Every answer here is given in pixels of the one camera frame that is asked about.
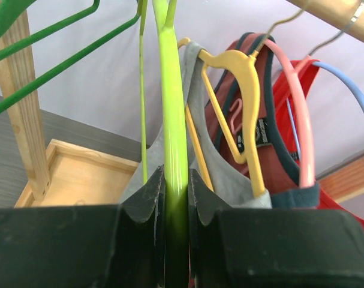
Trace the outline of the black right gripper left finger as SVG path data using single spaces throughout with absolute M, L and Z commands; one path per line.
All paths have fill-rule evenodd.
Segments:
M 164 271 L 164 167 L 119 205 L 107 287 L 158 287 Z

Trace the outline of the pink tank top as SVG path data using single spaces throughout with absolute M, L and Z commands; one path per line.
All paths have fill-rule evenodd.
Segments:
M 247 32 L 234 41 L 227 50 L 240 50 L 244 54 L 250 55 L 262 38 L 263 34 Z M 257 140 L 264 183 L 270 192 L 273 208 L 317 208 L 320 206 L 319 184 L 315 182 L 311 187 L 299 187 L 299 156 L 294 154 L 297 152 L 297 148 L 293 140 L 288 109 L 282 102 L 285 102 L 286 98 L 290 99 L 293 114 L 296 117 L 296 125 L 301 113 L 295 112 L 288 80 L 284 73 L 281 73 L 277 81 L 272 84 L 272 62 L 274 54 L 276 56 L 277 54 L 267 46 L 269 43 L 274 43 L 275 40 L 272 36 L 269 37 L 269 40 L 269 42 L 267 40 L 264 42 L 265 45 L 257 55 L 255 63 L 261 92 L 256 130 L 260 129 L 261 137 L 267 138 L 266 141 L 262 140 L 263 138 Z M 298 79 L 305 98 L 319 70 L 312 65 L 313 62 L 314 60 L 307 62 L 298 72 Z M 229 124 L 233 115 L 236 115 L 236 112 L 231 112 L 230 108 L 237 99 L 241 100 L 237 81 L 230 72 L 225 71 L 214 91 Z M 235 163 L 210 100 L 205 107 L 205 117 L 207 129 L 216 150 L 241 174 L 249 176 L 246 164 Z

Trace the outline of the pink hanger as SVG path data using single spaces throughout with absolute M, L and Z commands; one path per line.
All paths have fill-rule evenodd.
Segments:
M 282 49 L 275 44 L 273 38 L 268 38 L 264 41 L 264 46 L 255 62 L 261 94 L 258 118 L 267 126 L 267 142 L 257 151 L 264 184 L 271 194 L 279 194 L 298 187 L 309 188 L 315 183 L 314 141 L 305 97 L 298 95 L 294 100 L 296 111 L 301 109 L 298 133 L 302 162 L 298 166 L 290 159 L 290 153 L 276 124 L 273 85 L 286 61 L 290 62 Z

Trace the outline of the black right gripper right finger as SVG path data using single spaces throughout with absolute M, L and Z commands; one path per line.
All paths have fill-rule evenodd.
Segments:
M 229 210 L 195 169 L 189 170 L 188 221 L 190 268 L 195 287 L 238 287 L 226 262 L 220 213 Z

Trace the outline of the grey tank top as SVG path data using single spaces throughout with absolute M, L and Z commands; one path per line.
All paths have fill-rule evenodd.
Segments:
M 183 59 L 181 60 L 181 75 L 183 85 L 184 104 L 188 105 L 192 114 L 192 120 L 197 130 L 198 139 L 202 148 L 204 160 L 206 162 L 210 180 L 212 181 L 215 194 L 233 207 L 246 208 L 272 208 L 272 203 L 268 190 L 263 194 L 254 197 L 251 188 L 251 181 L 248 177 L 238 172 L 231 166 L 216 150 L 206 126 L 204 114 L 203 79 L 201 68 L 203 61 L 198 58 L 198 53 L 203 47 L 193 41 L 186 46 Z M 189 132 L 187 133 L 188 164 L 190 168 L 197 168 L 202 174 L 197 164 Z M 158 135 L 147 149 L 148 176 L 164 164 L 164 137 L 163 125 L 160 126 Z M 143 185 L 143 162 L 141 161 L 134 172 L 118 203 L 124 202 L 132 196 Z

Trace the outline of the lime green hanger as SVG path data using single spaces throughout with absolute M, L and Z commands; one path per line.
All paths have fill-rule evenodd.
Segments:
M 185 104 L 175 29 L 176 1 L 152 1 L 160 51 L 164 191 L 157 197 L 159 285 L 188 287 L 188 160 Z

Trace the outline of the yellow hanger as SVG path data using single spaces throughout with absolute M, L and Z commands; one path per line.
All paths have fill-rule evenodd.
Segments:
M 204 49 L 199 51 L 198 57 L 203 61 L 201 76 L 212 102 L 219 126 L 223 130 L 235 162 L 238 164 L 247 164 L 251 180 L 252 196 L 256 199 L 266 193 L 255 144 L 255 126 L 260 107 L 259 80 L 254 66 L 256 57 L 246 56 L 246 54 L 239 50 L 226 50 L 220 55 L 213 56 Z M 210 84 L 206 73 L 207 67 L 226 69 L 234 75 L 238 82 L 242 96 L 242 136 L 244 144 L 244 151 L 242 153 L 236 147 L 225 116 Z

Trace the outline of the dark green hanger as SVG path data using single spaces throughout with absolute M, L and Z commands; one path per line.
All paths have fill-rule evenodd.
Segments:
M 75 121 L 104 124 L 139 115 L 138 81 L 124 65 L 137 48 L 136 1 L 39 1 L 29 14 L 35 23 L 59 20 L 63 29 L 39 31 L 31 48 L 38 76 L 0 101 L 0 113 L 15 107 L 33 88 L 41 92 L 43 109 Z

